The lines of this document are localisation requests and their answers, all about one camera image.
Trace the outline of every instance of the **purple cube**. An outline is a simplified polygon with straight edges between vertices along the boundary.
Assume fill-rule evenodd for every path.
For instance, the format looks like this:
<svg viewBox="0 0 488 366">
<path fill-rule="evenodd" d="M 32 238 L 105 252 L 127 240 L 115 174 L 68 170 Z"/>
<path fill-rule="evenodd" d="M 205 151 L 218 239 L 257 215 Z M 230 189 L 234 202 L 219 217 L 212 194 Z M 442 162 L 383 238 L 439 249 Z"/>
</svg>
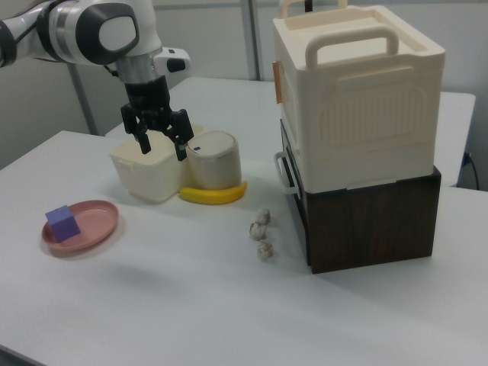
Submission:
<svg viewBox="0 0 488 366">
<path fill-rule="evenodd" d="M 81 232 L 68 206 L 56 208 L 46 213 L 46 217 L 58 242 L 64 242 Z"/>
</svg>

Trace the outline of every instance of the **dark wooden box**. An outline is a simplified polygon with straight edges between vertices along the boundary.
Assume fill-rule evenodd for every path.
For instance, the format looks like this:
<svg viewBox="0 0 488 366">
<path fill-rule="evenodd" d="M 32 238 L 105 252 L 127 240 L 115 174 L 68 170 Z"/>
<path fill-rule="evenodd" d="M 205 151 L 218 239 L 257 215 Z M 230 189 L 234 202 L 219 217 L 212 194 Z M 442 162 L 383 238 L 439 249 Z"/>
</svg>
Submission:
<svg viewBox="0 0 488 366">
<path fill-rule="evenodd" d="M 387 185 L 309 194 L 281 127 L 284 167 L 300 196 L 289 200 L 300 213 L 304 247 L 312 272 L 322 273 L 432 255 L 441 173 Z"/>
</svg>

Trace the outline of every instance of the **white plastic container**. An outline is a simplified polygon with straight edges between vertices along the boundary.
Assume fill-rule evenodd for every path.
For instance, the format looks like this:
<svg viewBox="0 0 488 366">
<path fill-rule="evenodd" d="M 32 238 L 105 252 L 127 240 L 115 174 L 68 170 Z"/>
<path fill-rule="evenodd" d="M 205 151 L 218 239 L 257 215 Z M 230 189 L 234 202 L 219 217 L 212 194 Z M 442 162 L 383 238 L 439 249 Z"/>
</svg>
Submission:
<svg viewBox="0 0 488 366">
<path fill-rule="evenodd" d="M 207 132 L 192 139 L 186 151 L 197 188 L 215 190 L 241 184 L 239 145 L 234 136 Z"/>
<path fill-rule="evenodd" d="M 204 128 L 192 125 L 195 136 Z M 147 131 L 151 151 L 143 155 L 132 137 L 116 146 L 110 157 L 122 185 L 134 196 L 146 201 L 163 202 L 181 187 L 192 185 L 188 159 L 179 162 L 175 145 L 160 132 Z"/>
<path fill-rule="evenodd" d="M 308 193 L 433 172 L 445 51 L 381 6 L 274 19 L 281 114 Z"/>
</svg>

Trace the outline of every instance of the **storage box handle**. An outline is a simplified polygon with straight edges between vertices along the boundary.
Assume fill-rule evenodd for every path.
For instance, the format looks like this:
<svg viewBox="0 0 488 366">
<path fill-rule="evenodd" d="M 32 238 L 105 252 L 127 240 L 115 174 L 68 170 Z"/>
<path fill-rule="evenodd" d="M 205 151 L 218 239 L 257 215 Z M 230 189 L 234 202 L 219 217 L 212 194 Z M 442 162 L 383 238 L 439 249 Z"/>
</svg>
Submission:
<svg viewBox="0 0 488 366">
<path fill-rule="evenodd" d="M 295 2 L 304 2 L 305 0 L 280 0 L 280 16 L 282 18 L 288 18 L 288 6 Z M 337 1 L 339 9 L 345 9 L 348 7 L 348 0 L 338 0 Z"/>
<path fill-rule="evenodd" d="M 293 169 L 291 168 L 291 164 L 288 163 L 288 166 L 290 167 L 291 170 L 291 178 L 293 179 L 294 187 L 287 187 L 283 180 L 283 173 L 281 173 L 280 162 L 279 162 L 280 159 L 289 160 L 288 154 L 284 151 L 280 151 L 274 155 L 274 163 L 276 165 L 276 171 L 278 172 L 278 177 L 280 178 L 281 190 L 285 194 L 298 194 L 298 197 L 300 198 L 300 190 L 298 189 L 297 179 L 293 174 Z"/>
<path fill-rule="evenodd" d="M 392 27 L 379 24 L 373 27 L 358 27 L 315 36 L 307 44 L 307 48 L 305 49 L 305 63 L 309 69 L 316 67 L 318 62 L 317 52 L 323 47 L 359 40 L 373 40 L 375 38 L 387 39 L 388 55 L 396 55 L 398 53 L 398 47 L 400 45 L 398 34 Z"/>
</svg>

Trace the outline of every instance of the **white cup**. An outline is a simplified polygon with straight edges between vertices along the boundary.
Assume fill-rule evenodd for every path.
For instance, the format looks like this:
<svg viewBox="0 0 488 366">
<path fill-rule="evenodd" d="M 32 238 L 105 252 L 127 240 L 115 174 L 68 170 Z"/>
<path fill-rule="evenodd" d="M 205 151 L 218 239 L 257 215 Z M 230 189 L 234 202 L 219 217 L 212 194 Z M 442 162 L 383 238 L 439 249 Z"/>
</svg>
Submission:
<svg viewBox="0 0 488 366">
<path fill-rule="evenodd" d="M 241 162 L 237 140 L 223 131 L 194 137 L 187 148 L 196 188 L 225 189 L 241 184 Z"/>
</svg>

